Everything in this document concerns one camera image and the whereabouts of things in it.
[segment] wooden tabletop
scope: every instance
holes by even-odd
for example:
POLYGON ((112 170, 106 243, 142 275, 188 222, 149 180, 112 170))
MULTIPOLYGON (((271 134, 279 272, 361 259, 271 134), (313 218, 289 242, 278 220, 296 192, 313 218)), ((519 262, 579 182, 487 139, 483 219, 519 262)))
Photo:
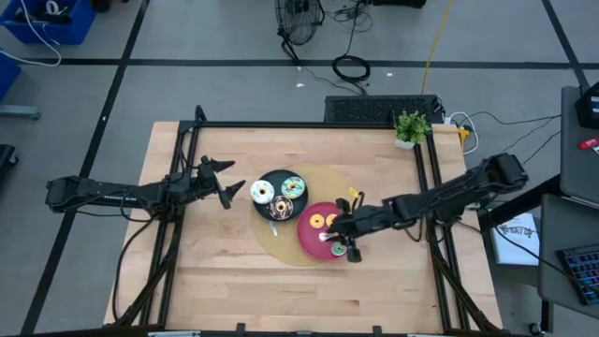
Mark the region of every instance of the wooden tabletop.
MULTIPOLYGON (((160 181, 168 173, 177 125, 154 124, 140 184, 160 181)), ((434 125, 433 132, 443 180, 461 175, 465 166, 455 126, 434 125)), ((395 148, 393 140, 393 130, 381 129, 204 128, 196 160, 204 154, 235 160, 235 166, 219 175, 222 185, 252 182, 291 164, 328 165, 365 192, 366 204, 377 205, 382 198, 419 193, 414 152, 395 148)), ((426 150, 424 156, 431 185, 426 150)), ((187 206, 168 329, 234 330, 237 323, 245 323, 248 330, 269 331, 370 332, 378 325, 389 333, 443 332, 424 240, 414 243, 403 232, 386 230, 358 240, 361 263, 342 258, 312 267, 290 266, 270 256, 255 239, 249 222, 253 207, 249 185, 230 210, 223 210, 216 196, 187 206)), ((137 218, 144 215, 133 212, 137 218)), ((478 226, 473 212, 466 213, 462 222, 478 226)), ((126 238, 140 226, 130 223, 126 238)), ((156 229, 157 225, 150 226, 127 251, 119 314, 146 283, 156 229)), ((489 320, 501 327, 480 235, 465 227, 454 227, 453 234, 464 287, 489 320)), ((446 287, 457 327, 453 291, 446 287)), ((151 322, 157 318, 161 294, 158 287, 151 322)), ((109 303, 106 322, 111 321, 109 303)))

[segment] blue bin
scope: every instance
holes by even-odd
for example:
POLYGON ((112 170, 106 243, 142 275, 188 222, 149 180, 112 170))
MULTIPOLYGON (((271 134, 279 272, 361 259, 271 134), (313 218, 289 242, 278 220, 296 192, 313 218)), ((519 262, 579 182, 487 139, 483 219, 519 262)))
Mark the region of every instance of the blue bin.
MULTIPOLYGON (((95 12, 90 0, 54 0, 59 8, 68 6, 71 8, 69 24, 46 24, 32 22, 34 28, 48 43, 55 40, 60 44, 79 45, 85 39, 87 32, 95 18, 95 12)), ((27 11, 32 14, 37 8, 46 8, 46 0, 24 0, 27 11)), ((31 30, 27 22, 15 22, 15 16, 22 7, 21 0, 10 0, 2 15, 0 15, 0 25, 5 26, 13 36, 22 43, 43 43, 31 30)))
POLYGON ((12 82, 19 77, 20 72, 21 68, 17 63, 0 53, 0 101, 7 94, 12 82))

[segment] tan placemat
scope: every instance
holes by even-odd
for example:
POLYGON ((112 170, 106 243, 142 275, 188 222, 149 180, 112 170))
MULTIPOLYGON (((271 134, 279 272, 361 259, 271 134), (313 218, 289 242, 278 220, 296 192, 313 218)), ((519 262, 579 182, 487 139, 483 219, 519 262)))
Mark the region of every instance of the tan placemat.
MULTIPOLYGON (((326 165, 297 164, 282 169, 298 173, 308 185, 308 207, 316 202, 335 202, 336 198, 349 196, 345 177, 326 165)), ((306 255, 298 242, 298 217, 289 221, 275 222, 277 236, 272 235, 269 221, 260 216, 253 207, 250 216, 252 230, 258 242, 269 254, 293 266, 313 266, 321 261, 306 255)))

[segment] potted plant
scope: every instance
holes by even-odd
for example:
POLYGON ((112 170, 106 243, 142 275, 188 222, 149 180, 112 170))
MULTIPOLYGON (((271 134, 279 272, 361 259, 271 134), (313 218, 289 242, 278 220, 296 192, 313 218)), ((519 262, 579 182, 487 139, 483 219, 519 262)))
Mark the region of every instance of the potted plant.
POLYGON ((424 136, 431 131, 431 128, 427 125, 425 115, 419 114, 418 111, 414 113, 404 111, 398 119, 395 130, 397 131, 395 146, 410 150, 415 144, 419 144, 424 140, 424 136))

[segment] donut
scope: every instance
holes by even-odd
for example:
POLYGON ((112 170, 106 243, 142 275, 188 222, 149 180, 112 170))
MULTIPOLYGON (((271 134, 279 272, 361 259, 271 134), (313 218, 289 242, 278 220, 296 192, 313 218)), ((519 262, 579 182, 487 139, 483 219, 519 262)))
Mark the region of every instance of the donut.
POLYGON ((288 198, 297 198, 306 190, 306 183, 300 177, 285 179, 281 185, 281 193, 288 198))
POLYGON ((267 181, 255 181, 250 187, 250 195, 255 203, 267 204, 274 198, 274 187, 267 181))
POLYGON ((289 198, 278 196, 270 202, 270 216, 275 220, 285 220, 293 212, 293 202, 289 198))
POLYGON ((333 224, 333 220, 335 220, 335 218, 337 217, 337 214, 329 214, 329 216, 327 216, 327 226, 330 227, 330 225, 333 224))
POLYGON ((313 228, 321 228, 325 225, 325 218, 320 214, 314 214, 310 217, 310 226, 313 228))
POLYGON ((347 247, 342 245, 340 242, 335 242, 331 245, 330 251, 335 256, 342 256, 345 254, 345 252, 347 252, 347 247))

